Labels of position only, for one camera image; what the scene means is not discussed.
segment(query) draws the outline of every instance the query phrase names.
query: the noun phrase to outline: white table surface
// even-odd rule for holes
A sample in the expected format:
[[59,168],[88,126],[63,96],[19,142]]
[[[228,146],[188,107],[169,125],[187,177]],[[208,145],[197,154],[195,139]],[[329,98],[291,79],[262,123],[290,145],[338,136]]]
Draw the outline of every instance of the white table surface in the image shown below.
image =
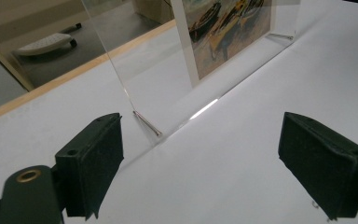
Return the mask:
[[154,148],[111,69],[103,63],[0,118],[0,195],[12,173],[53,165],[91,120],[120,112],[126,159],[88,223],[326,222],[278,144],[285,111],[358,144],[357,4],[303,1],[291,47]]

